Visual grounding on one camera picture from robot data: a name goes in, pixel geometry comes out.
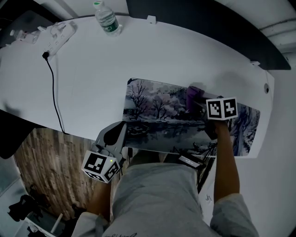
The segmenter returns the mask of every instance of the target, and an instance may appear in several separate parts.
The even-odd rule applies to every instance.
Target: green bottle label
[[[106,32],[113,32],[113,31],[115,31],[118,28],[117,19],[115,19],[115,21],[111,25],[105,25],[105,26],[102,26],[102,28]]]

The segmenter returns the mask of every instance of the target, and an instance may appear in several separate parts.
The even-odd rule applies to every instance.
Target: person's hand
[[[214,125],[216,127],[215,133],[217,135],[219,135],[219,133],[221,133],[221,132],[225,132],[225,131],[228,132],[228,126],[227,126],[226,121],[214,120]]]

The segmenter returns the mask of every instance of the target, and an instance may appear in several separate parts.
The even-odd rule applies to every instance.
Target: white wall
[[[26,221],[24,221],[14,237],[28,237],[28,234],[30,233],[27,230],[28,227],[29,224]]]
[[[26,191],[21,179],[14,182],[0,197],[0,232],[3,237],[13,237],[21,227],[23,221],[16,222],[9,215],[9,206],[19,202]]]
[[[9,215],[9,206],[20,201],[26,194],[14,158],[4,160],[0,157],[0,236],[13,237],[22,225]]]
[[[50,10],[57,17],[66,20],[81,16],[94,15],[94,0],[34,0]],[[105,0],[114,12],[128,14],[126,0]]]
[[[229,7],[258,29],[290,18],[296,12],[288,0],[216,0]]]

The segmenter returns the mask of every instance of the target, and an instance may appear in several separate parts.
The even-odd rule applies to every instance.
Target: snowy tree
[[[231,129],[231,136],[234,136],[234,155],[240,156],[245,145],[244,133],[252,121],[252,108],[238,104],[238,117],[234,119]]]
[[[168,117],[174,117],[180,113],[180,111],[184,111],[182,104],[176,96],[170,98],[170,103],[163,106],[161,119],[165,120]]]
[[[258,122],[260,119],[260,111],[259,110],[250,110],[250,116],[252,117],[252,121],[247,128],[245,139],[244,139],[244,147],[249,152],[253,143],[253,140],[255,138]]]
[[[186,90],[187,90],[186,88],[180,87],[170,93],[172,96],[175,96],[178,98],[183,108],[186,108],[186,99],[187,99]]]
[[[143,80],[132,81],[129,86],[130,97],[132,98],[136,109],[135,119],[138,119],[139,115],[150,110],[153,106],[149,99],[149,85],[144,83]]]
[[[156,96],[154,96],[153,99],[153,107],[157,111],[156,118],[159,119],[160,112],[164,110],[164,106],[169,105],[170,103],[170,95],[169,94],[163,94],[158,93]]]

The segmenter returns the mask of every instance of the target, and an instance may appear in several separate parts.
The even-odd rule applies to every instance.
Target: small white device
[[[227,120],[238,116],[236,97],[206,100],[208,119]]]
[[[260,63],[258,61],[250,61],[250,63],[254,66],[259,66]]]
[[[147,21],[150,23],[150,24],[156,24],[156,17],[155,16],[148,16],[147,17]]]
[[[46,45],[44,52],[49,52],[48,60],[66,43],[66,41],[75,33],[75,29],[69,23],[54,24],[50,29],[53,37]]]
[[[181,160],[181,161],[183,161],[183,162],[185,162],[185,163],[193,166],[194,168],[200,166],[200,164],[198,164],[198,163],[196,163],[196,162],[194,162],[194,161],[192,161],[192,160],[190,160],[190,159],[188,159],[188,158],[186,158],[184,156],[180,156],[179,157],[179,160]]]

